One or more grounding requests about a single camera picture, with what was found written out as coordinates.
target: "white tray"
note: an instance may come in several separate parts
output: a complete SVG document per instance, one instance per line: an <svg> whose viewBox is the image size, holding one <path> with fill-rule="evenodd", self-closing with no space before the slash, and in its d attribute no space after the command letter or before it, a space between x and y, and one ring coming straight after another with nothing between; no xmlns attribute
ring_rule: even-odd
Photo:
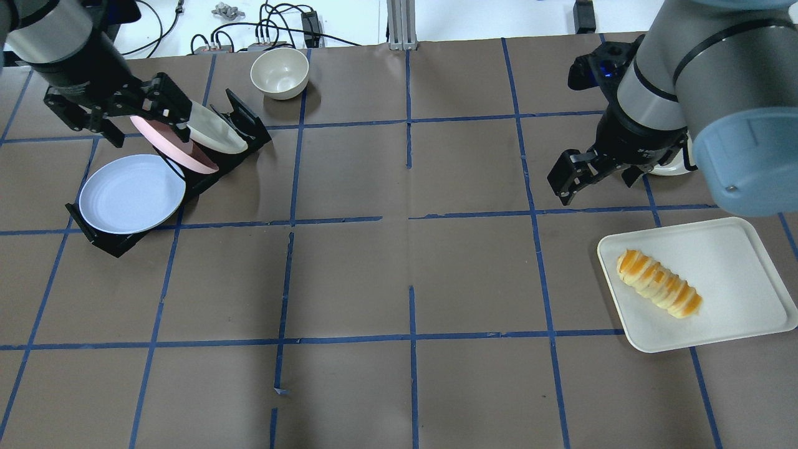
<svg viewBox="0 0 798 449"><path fill-rule="evenodd" d="M624 284L618 256L638 249L693 285L704 302L673 318ZM629 343L643 352L789 331L798 310L753 226L736 217L606 236L598 259Z"/></svg>

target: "black dish rack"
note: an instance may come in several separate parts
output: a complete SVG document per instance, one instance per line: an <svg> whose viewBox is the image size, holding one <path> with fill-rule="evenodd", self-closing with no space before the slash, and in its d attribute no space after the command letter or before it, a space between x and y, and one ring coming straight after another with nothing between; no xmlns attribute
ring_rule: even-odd
<svg viewBox="0 0 798 449"><path fill-rule="evenodd" d="M247 143L247 149L238 154L225 154L201 145L200 148L207 154L208 158L219 166L219 171L203 175L192 172L191 170L184 170L183 178L186 181L186 192L183 195L183 200L180 202L180 207L194 198L197 198L202 192L208 190L221 179L221 177L231 172L235 167L238 167L249 155L258 151L266 143L271 141L271 135L260 120L260 117L255 115L255 113L236 97L231 90L226 89L225 92L227 93L227 99L233 107L233 111L231 113L220 113L213 105L211 105L211 109L241 136ZM167 159L166 156L157 149L156 152L164 159ZM114 257L120 257L125 254L149 232L143 231L133 234L111 234L102 232L86 223L86 220L84 220L81 215L81 210L77 202L75 202L75 204L68 203L65 207L77 226L80 227L81 231L86 235L86 238L89 239L89 242Z"/></svg>

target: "metal frame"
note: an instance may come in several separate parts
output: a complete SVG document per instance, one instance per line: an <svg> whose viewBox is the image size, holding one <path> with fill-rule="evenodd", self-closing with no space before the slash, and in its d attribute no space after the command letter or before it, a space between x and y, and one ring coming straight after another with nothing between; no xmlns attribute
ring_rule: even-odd
<svg viewBox="0 0 798 449"><path fill-rule="evenodd" d="M388 47L391 50L415 50L416 0L387 0Z"/></svg>

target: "cable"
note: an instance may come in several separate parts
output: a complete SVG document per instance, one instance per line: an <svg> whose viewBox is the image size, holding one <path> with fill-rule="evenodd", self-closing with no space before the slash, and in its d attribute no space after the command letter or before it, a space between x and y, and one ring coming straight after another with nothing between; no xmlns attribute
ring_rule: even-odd
<svg viewBox="0 0 798 449"><path fill-rule="evenodd" d="M129 52L123 53L122 56L131 54L131 53L135 53L137 51L141 51L141 50L151 46L152 44L154 44L156 42L159 42L160 39L163 38L163 36L164 36L164 23L160 20L160 15L158 15L158 12L155 11L155 8L153 8L152 5L150 5L149 3L145 2L144 0L136 0L136 3L141 3L142 5L147 6L152 11L152 13L155 14L155 18L158 19L158 28L160 29L160 31L158 33L158 38L156 40L148 43L145 46L141 46L141 47L139 47L139 48L137 48L135 50L130 50Z"/></svg>
<svg viewBox="0 0 798 449"><path fill-rule="evenodd" d="M276 27L276 26L277 26L277 24L276 24L276 23L274 23L274 22L271 22L271 24L272 24L272 26L273 26L273 27ZM216 33L218 33L218 32L219 32L219 30L221 30L222 28L227 28L227 27L229 27L229 26L236 26L236 25L250 25L250 26L254 26L254 27L255 27L255 37L256 37L256 38L258 37L258 35L257 35L257 29L258 29L258 28L262 28L262 27L264 27L264 26L267 26L267 25L264 25L264 24L262 24L262 23L255 23L255 22L234 22L234 23L226 23L226 24L224 24L224 25L217 26L217 27L216 27L216 29L215 29L215 30L213 30L213 31L211 32L211 40L212 40L212 41L216 41L216 39L215 39Z"/></svg>
<svg viewBox="0 0 798 449"><path fill-rule="evenodd" d="M230 34L227 34L227 31L216 31L216 43L219 44L219 46L222 45L222 43L219 42L220 34L224 34L225 36L227 36L227 40L230 41L230 50L235 51L235 44L233 43L233 38L230 37Z"/></svg>
<svg viewBox="0 0 798 449"><path fill-rule="evenodd" d="M269 6L268 2L264 3L263 5L261 5L261 10L263 10L264 8L269 8L269 7L271 8L271 10L269 10L269 14L266 16L266 22L268 23L271 20L271 15L276 13L282 19L282 23L286 26L286 29L288 29L288 21L282 15L282 13L285 12L285 10L284 11L277 11L277 6ZM266 29L266 33L267 33L267 35L269 34L268 26L267 26L267 29ZM291 34L290 31L288 32L288 38L291 40L291 45L294 46L294 48L296 48L297 47L297 43L294 40L294 35Z"/></svg>
<svg viewBox="0 0 798 449"><path fill-rule="evenodd" d="M205 41L205 46L206 47L210 47L211 46L211 43L207 41L205 36L203 36L202 34L195 34L194 37L192 38L192 54L194 54L194 39L197 39L197 38L202 38L202 40Z"/></svg>
<svg viewBox="0 0 798 449"><path fill-rule="evenodd" d="M128 51L128 52L124 52L124 53L122 54L122 56L127 56L127 55L129 55L129 54L133 54L133 53L135 53L135 52L138 52L138 51L144 50L145 48L147 48L147 47L151 46L152 44L155 44L155 48L154 48L154 49L152 49L152 51L150 52L150 54L148 54L148 55L147 55L147 58L151 57L151 56L152 56L152 54L154 54L154 53L155 53L155 50L157 50L157 49L158 49L158 46L159 46L159 45L160 45L160 43L161 43L161 42L164 40L164 38L166 38L166 37L169 35L169 33L171 33L171 32L172 32L172 30L174 30L174 29L175 29L175 25L177 25L177 18L180 16L180 14L181 14L182 12L183 12L182 2L178 2L178 6L175 8L175 19L174 19L174 20L172 20L172 24L169 26L169 29L168 29L168 30L166 30L166 33L163 33L164 29L163 29L163 28L161 28L161 32L162 32L162 34L161 34L161 35L160 35L160 37L158 37L156 40L154 40L154 41L152 41L152 42L150 42L150 43L148 43L148 44L146 44L146 45L143 45L143 46L141 46L141 47L139 47L139 48L137 48L137 49L135 49L135 50L130 50L130 51Z"/></svg>
<svg viewBox="0 0 798 449"><path fill-rule="evenodd" d="M293 28L280 28L279 26L273 26L273 28L276 28L277 30L295 31L297 33L305 33L305 34L312 34L314 36L322 36L324 38L330 38L330 39L333 39L333 40L338 41L338 42L343 42L345 44L349 44L351 46L356 46L356 47L360 46L360 44L356 44L356 43L354 43L352 41L347 41L346 39L336 38L335 36L331 36L331 35L325 34L325 33L315 33L315 32L312 32L312 31L305 31L305 30L295 30Z"/></svg>
<svg viewBox="0 0 798 449"><path fill-rule="evenodd" d="M177 25L177 18L178 18L179 16L180 16L180 15L179 15L178 13L176 13L176 12L175 12L175 19L174 19L174 20L172 20L172 24L169 26L169 29L168 29L168 30L166 30L166 33L163 33L163 34L161 34L160 38L158 38L158 39L157 39L157 41L156 41L156 43L155 43L155 47L153 47L153 48L152 48L152 51L151 51L151 52L150 52L150 53L147 55L147 58L151 57L151 56L152 56L152 55L155 53L155 50L158 50L158 46L159 46L159 45L160 45L160 43L161 43L161 42L164 40L164 38L166 38L166 36L167 36L169 33L171 33L171 32L172 32L172 30L174 30L174 29L175 29L175 25Z"/></svg>
<svg viewBox="0 0 798 449"><path fill-rule="evenodd" d="M211 34L212 34L212 35L215 35L215 34L216 34L216 33L218 33L218 32L219 32L219 31L220 31L222 28L227 28L227 27L229 27L229 26L238 26L238 25L249 25L249 26L257 26L257 27L274 28L275 30L285 30L285 31L289 31L289 32L291 32L291 31L294 31L295 33L306 33L306 34L311 34L311 35L314 35L314 36L322 36L322 37L324 37L324 38L330 38L330 39L333 39L333 40L335 40L335 41L343 42L343 43L345 43L345 44L348 44L348 45L351 45L351 46L360 46L360 44L357 44L357 43L355 43L355 42L352 42L352 41L347 41L346 39L336 38L335 36L332 36L332 35L330 35L330 34L325 34L325 33L313 33L313 32L310 32L310 31L305 31L305 30L296 30L296 29L294 29L294 28L284 28L284 27L281 27L281 26L277 26L277 24L276 24L276 23L274 23L274 22L271 22L271 24L270 24L270 23L263 23L263 22L260 22L260 23L255 23L255 22L234 22L234 23L227 23L227 24L224 24L224 25L218 26L218 27L217 27L215 30L213 30L213 32L212 32ZM205 45L206 45L206 46L209 46L209 45L210 45L210 44L208 44L208 40L207 40L207 39L206 39L206 38L205 38L205 37L204 37L202 34L195 34L195 35L194 35L194 37L192 38L192 54L194 54L194 40L195 40L196 38L202 38L202 39L205 41ZM281 45L279 45L279 46L291 46L291 45L290 45L290 44L281 44ZM272 46L272 47L269 47L269 49L267 49L267 50L270 50L271 48L277 48L277 47L278 47L278 46Z"/></svg>

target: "bread roll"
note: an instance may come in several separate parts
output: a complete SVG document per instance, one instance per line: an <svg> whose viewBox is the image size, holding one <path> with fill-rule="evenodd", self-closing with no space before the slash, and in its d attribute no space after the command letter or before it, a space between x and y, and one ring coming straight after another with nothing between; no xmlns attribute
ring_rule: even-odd
<svg viewBox="0 0 798 449"><path fill-rule="evenodd" d="M694 314L701 305L695 288L637 249L627 249L618 258L617 269L625 284L676 318Z"/></svg>

